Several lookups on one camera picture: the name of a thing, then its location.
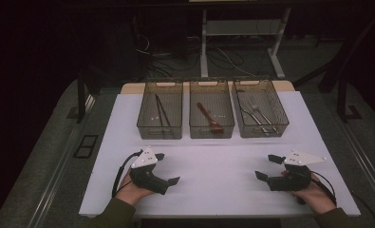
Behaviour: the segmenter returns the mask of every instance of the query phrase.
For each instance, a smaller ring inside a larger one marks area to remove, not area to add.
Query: person's arm
[[[337,208],[327,193],[317,184],[311,182],[309,187],[300,191],[290,192],[302,199],[315,215],[315,220],[321,228],[358,228],[342,208]]]
[[[128,227],[136,211],[135,205],[144,197],[154,192],[135,185],[127,173],[120,184],[120,190],[111,199],[104,211],[88,224],[89,228],[122,228]]]

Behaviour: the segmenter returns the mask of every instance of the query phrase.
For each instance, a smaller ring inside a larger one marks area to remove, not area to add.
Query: white controller top
[[[285,158],[285,164],[303,166],[313,163],[326,162],[327,158],[314,156],[305,152],[292,150],[292,152]]]
[[[152,150],[151,146],[146,147],[142,150],[142,153],[137,157],[133,164],[131,164],[131,168],[139,168],[143,166],[147,166],[150,164],[157,163],[158,159],[155,156],[154,151]]]

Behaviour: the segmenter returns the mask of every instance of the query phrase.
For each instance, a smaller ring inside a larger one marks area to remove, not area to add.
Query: hand
[[[132,206],[135,206],[142,198],[152,195],[154,192],[146,188],[140,188],[131,181],[130,169],[122,179],[120,190],[117,192],[115,198],[122,200]]]
[[[284,176],[287,174],[288,171],[282,172],[282,175]],[[319,179],[314,174],[311,174],[311,177],[314,180],[319,181]],[[324,214],[336,208],[335,204],[328,197],[326,192],[319,186],[317,186],[317,184],[315,184],[314,182],[311,182],[309,187],[306,189],[300,191],[291,191],[290,193],[302,199],[317,215]]]

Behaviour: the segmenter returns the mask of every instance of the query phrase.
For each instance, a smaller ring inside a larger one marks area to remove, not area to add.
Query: wooden spoon
[[[199,110],[201,110],[201,112],[204,113],[204,115],[208,118],[208,121],[210,122],[211,132],[215,134],[223,134],[223,127],[211,118],[210,114],[208,114],[202,103],[197,103],[197,106],[199,107]]]

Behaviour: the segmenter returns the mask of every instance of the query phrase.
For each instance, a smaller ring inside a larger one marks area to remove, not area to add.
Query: white table surface
[[[117,171],[134,152],[151,145],[164,153],[153,173],[164,180],[180,177],[166,194],[140,201],[135,218],[285,218],[309,216],[308,206],[297,204],[286,192],[270,191],[254,171],[280,176],[284,165],[268,155],[288,156],[292,149],[328,161],[309,168],[333,185],[338,206],[348,215],[360,211],[347,190],[299,92],[278,92],[290,124],[281,138],[242,139],[238,125],[228,140],[192,140],[188,127],[189,98],[183,100],[181,140],[142,140],[137,129],[141,94],[120,94],[114,104],[103,142],[87,186],[80,214],[99,215],[110,201]]]

